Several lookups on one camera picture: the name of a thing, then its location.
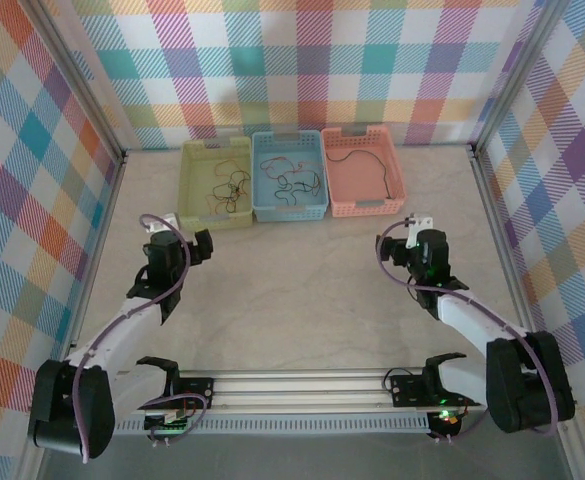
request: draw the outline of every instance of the white floor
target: white floor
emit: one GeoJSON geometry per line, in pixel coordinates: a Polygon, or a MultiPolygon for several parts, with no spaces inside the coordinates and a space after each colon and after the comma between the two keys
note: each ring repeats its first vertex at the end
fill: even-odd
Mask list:
{"type": "MultiPolygon", "coordinates": [[[[255,223],[212,232],[215,252],[193,268],[168,322],[131,355],[182,369],[422,366],[446,352],[478,356],[379,270],[376,234],[410,212],[446,232],[452,273],[506,318],[514,308],[474,175],[462,147],[399,149],[408,201],[398,216],[255,223]]],[[[178,152],[135,153],[108,233],[81,332],[88,340],[119,309],[144,265],[142,213],[176,210],[178,152]]],[[[394,236],[404,236],[397,231],[394,236]]],[[[407,272],[394,269],[401,278],[407,272]]]]}

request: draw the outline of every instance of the plaid fabric backdrop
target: plaid fabric backdrop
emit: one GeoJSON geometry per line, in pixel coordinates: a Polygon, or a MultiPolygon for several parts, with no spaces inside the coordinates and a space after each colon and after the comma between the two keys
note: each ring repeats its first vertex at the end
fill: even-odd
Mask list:
{"type": "Polygon", "coordinates": [[[114,162],[16,0],[0,0],[0,479],[58,355],[114,162]]]}
{"type": "Polygon", "coordinates": [[[585,1],[573,1],[488,149],[492,188],[539,328],[585,421],[585,1]]]}
{"type": "Polygon", "coordinates": [[[396,124],[397,143],[465,143],[542,4],[47,1],[122,143],[143,148],[353,122],[396,124]]]}

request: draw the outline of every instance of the blue basket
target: blue basket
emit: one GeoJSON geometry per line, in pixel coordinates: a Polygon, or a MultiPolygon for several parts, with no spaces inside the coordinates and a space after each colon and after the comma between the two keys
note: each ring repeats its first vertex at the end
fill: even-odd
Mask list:
{"type": "Polygon", "coordinates": [[[252,135],[252,205],[259,222],[321,220],[328,203],[317,130],[252,135]]]}

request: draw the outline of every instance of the plastic basket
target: plastic basket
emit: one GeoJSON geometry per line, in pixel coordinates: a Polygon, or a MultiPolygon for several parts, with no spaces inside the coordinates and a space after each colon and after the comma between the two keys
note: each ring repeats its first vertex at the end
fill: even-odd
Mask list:
{"type": "Polygon", "coordinates": [[[249,227],[252,225],[252,189],[250,175],[250,139],[248,137],[213,138],[185,142],[181,149],[181,175],[178,213],[185,230],[249,227]],[[231,195],[231,186],[245,194],[226,204],[214,197],[231,195]]]}
{"type": "Polygon", "coordinates": [[[321,136],[332,216],[390,215],[399,211],[406,194],[387,127],[326,128],[321,136]]]}
{"type": "Polygon", "coordinates": [[[328,193],[318,130],[252,135],[252,204],[259,222],[324,217],[328,193]]]}

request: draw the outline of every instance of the colorful checkered pattern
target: colorful checkered pattern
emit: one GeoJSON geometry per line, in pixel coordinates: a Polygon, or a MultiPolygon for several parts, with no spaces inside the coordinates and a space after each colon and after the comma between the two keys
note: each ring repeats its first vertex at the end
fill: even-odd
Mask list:
{"type": "Polygon", "coordinates": [[[573,1],[488,149],[534,321],[585,421],[585,1],[573,1]]]}
{"type": "Polygon", "coordinates": [[[0,0],[0,479],[60,354],[114,161],[16,0],[0,0]]]}
{"type": "MultiPolygon", "coordinates": [[[[54,1],[53,15],[68,16],[54,1]]],[[[59,27],[94,90],[110,92],[98,95],[106,114],[143,148],[165,148],[224,126],[250,134],[353,122],[397,124],[398,143],[467,142],[543,1],[72,4],[87,40],[72,37],[71,18],[59,27]]]]}

